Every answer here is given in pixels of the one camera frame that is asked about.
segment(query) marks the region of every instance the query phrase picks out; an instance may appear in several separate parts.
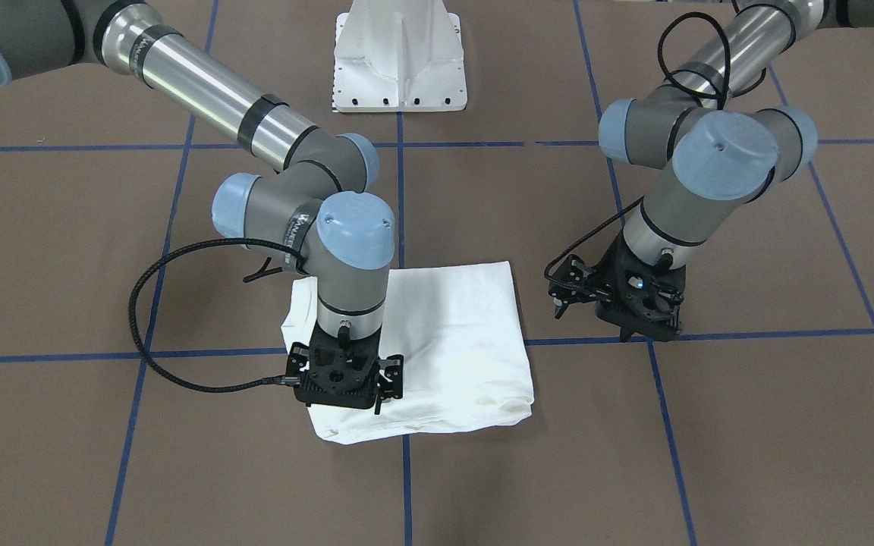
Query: white towel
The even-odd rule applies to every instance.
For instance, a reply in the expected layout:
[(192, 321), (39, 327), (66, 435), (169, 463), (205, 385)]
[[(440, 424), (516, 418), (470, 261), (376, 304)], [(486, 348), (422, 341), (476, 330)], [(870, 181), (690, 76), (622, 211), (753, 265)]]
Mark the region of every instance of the white towel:
[[(309, 342), (316, 278), (292, 284), (285, 346)], [(319, 438), (352, 444), (411, 432), (466, 432), (531, 415), (534, 390), (507, 262), (389, 272), (379, 355), (405, 356), (403, 400), (381, 414), (309, 408)]]

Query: folded white cloth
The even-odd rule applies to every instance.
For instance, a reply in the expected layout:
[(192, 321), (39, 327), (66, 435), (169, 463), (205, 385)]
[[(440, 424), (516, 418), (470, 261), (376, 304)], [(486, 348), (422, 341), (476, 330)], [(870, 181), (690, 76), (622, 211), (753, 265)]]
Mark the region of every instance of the folded white cloth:
[[(309, 342), (316, 278), (292, 284), (285, 346)], [(466, 432), (531, 415), (534, 390), (507, 262), (389, 272), (379, 355), (405, 356), (402, 400), (381, 415), (309, 408), (319, 438), (352, 444), (410, 432)]]

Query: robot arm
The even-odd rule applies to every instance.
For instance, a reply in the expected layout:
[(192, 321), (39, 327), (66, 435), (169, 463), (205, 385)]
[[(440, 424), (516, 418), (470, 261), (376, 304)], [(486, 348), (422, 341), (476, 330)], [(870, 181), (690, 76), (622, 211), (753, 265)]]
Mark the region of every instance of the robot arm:
[(0, 0), (0, 86), (79, 62), (135, 76), (281, 172), (229, 177), (212, 204), (223, 236), (284, 245), (303, 263), (251, 249), (319, 278), (318, 324), (308, 346), (291, 348), (281, 384), (306, 404), (379, 411), (382, 400), (401, 397), (402, 356), (378, 355), (395, 222), (384, 201), (364, 193), (379, 176), (371, 142), (329, 135), (143, 1)]
[(691, 256), (737, 207), (807, 165), (818, 146), (803, 111), (729, 113), (726, 99), (750, 90), (797, 40), (839, 24), (874, 27), (874, 0), (742, 2), (718, 27), (722, 36), (677, 70), (667, 72), (660, 55), (666, 81), (646, 99), (610, 104), (599, 124), (605, 155), (662, 173), (600, 262), (571, 255), (554, 276), (545, 270), (556, 318), (572, 303), (596, 302), (597, 317), (620, 326), (621, 341), (637, 332), (659, 341), (680, 334)]

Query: white plastic bracket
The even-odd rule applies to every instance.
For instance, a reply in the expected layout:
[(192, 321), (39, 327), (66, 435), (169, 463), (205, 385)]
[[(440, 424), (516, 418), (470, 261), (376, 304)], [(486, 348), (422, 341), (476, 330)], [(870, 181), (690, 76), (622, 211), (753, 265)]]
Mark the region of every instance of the white plastic bracket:
[(336, 18), (334, 111), (467, 106), (461, 19), (443, 0), (354, 0)]

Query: white base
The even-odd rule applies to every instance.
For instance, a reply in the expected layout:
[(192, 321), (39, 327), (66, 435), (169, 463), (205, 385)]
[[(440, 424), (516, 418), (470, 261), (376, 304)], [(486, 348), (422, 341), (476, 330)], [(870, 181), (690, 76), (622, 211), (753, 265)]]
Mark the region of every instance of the white base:
[[(348, 15), (336, 17), (337, 44)], [(448, 16), (459, 41), (461, 18), (456, 14)], [(337, 58), (334, 76), (333, 111), (458, 111), (467, 106), (463, 58), (431, 63), (402, 84), (395, 77), (382, 76), (363, 59)], [(406, 89), (405, 93), (400, 93), (401, 87)]]

